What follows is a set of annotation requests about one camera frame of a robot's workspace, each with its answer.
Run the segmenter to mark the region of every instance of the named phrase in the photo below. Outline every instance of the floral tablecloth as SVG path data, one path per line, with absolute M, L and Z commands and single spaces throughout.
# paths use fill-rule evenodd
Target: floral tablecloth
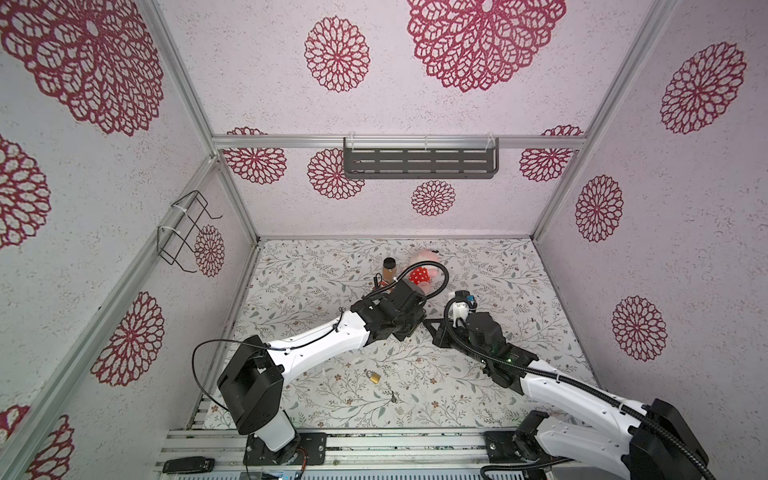
M 450 271 L 449 288 L 427 304 L 440 317 L 450 291 L 469 290 L 509 342 L 563 372 L 594 376 L 529 240 L 271 240 L 263 245 L 234 339 L 282 339 L 325 323 L 372 288 L 385 257 L 405 266 L 426 248 Z M 435 285 L 441 277 L 434 279 Z M 228 352 L 227 360 L 237 345 Z M 366 370 L 381 375 L 371 382 Z M 218 391 L 215 398 L 221 401 Z M 423 326 L 405 342 L 394 337 L 344 353 L 283 387 L 282 407 L 297 427 L 508 427 L 532 409 L 551 406 L 502 389 L 482 365 L 439 349 Z M 207 429 L 234 429 L 211 406 Z

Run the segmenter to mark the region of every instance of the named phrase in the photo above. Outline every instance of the plush toy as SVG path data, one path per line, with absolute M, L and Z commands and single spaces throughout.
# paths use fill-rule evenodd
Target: plush toy
M 413 257 L 411 257 L 411 260 L 409 260 L 406 266 L 411 266 L 414 263 L 422 262 L 424 260 L 439 262 L 437 253 L 431 250 L 419 250 L 418 252 L 414 253 Z M 440 269 L 436 266 L 420 266 L 408 274 L 408 280 L 411 280 L 413 283 L 418 285 L 424 291 L 424 293 L 429 294 L 434 290 L 432 288 L 432 279 L 436 278 L 439 273 Z

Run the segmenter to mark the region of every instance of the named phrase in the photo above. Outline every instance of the red floral medallion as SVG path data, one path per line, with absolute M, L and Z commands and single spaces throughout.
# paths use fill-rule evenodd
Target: red floral medallion
M 239 127 L 227 135 L 266 135 L 256 128 Z M 221 152 L 232 171 L 255 184 L 277 182 L 286 173 L 282 148 L 231 148 Z
M 434 217 L 447 212 L 455 199 L 453 187 L 440 180 L 430 180 L 413 191 L 411 206 L 421 215 Z
M 710 45 L 672 75 L 661 98 L 661 121 L 676 134 L 689 134 L 725 113 L 744 82 L 744 52 L 727 42 Z
M 34 237 L 51 211 L 38 163 L 0 135 L 0 249 Z
M 330 91 L 349 91 L 368 73 L 368 44 L 356 25 L 339 17 L 315 24 L 304 42 L 304 58 L 312 76 Z
M 224 265 L 224 241 L 213 225 L 206 225 L 194 241 L 194 258 L 205 276 L 216 276 Z
M 558 125 L 546 130 L 543 135 L 581 135 L 584 132 L 573 125 Z M 574 151 L 568 148 L 529 148 L 520 157 L 520 171 L 523 176 L 537 182 L 560 177 Z
M 163 70 L 131 0 L 0 0 L 0 34 L 77 120 L 131 136 L 159 115 Z
M 62 415 L 56 430 L 45 439 L 42 450 L 27 468 L 27 480 L 61 480 L 69 472 L 69 461 L 74 453 L 72 442 L 74 429 L 69 425 L 69 415 Z
M 155 298 L 140 292 L 91 367 L 99 383 L 126 386 L 149 370 L 163 346 L 163 311 Z
M 549 43 L 565 0 L 408 0 L 408 33 L 427 75 L 488 90 L 528 67 Z
M 29 406 L 14 405 L 0 412 L 0 446 L 8 440 L 16 426 L 29 411 Z
M 667 324 L 645 298 L 628 296 L 619 302 L 611 323 L 619 347 L 637 360 L 653 360 L 667 346 Z
M 576 202 L 576 226 L 581 235 L 599 242 L 613 234 L 619 226 L 624 201 L 613 178 L 600 175 L 588 181 Z
M 337 200 L 354 197 L 366 184 L 365 180 L 352 180 L 344 175 L 344 152 L 338 148 L 317 152 L 310 159 L 306 175 L 315 190 Z

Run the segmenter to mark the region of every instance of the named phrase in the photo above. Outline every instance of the padlock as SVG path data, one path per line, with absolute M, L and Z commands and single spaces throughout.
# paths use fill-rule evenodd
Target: padlock
M 374 383 L 379 383 L 379 380 L 382 379 L 381 375 L 376 372 L 372 372 L 371 370 L 366 370 L 366 376 L 368 377 L 368 380 Z

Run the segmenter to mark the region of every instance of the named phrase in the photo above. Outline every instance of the bottle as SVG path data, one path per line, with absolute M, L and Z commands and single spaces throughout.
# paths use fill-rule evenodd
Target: bottle
M 384 259 L 384 265 L 382 267 L 382 280 L 387 285 L 392 285 L 395 282 L 395 274 L 397 273 L 397 263 L 392 257 L 386 257 Z

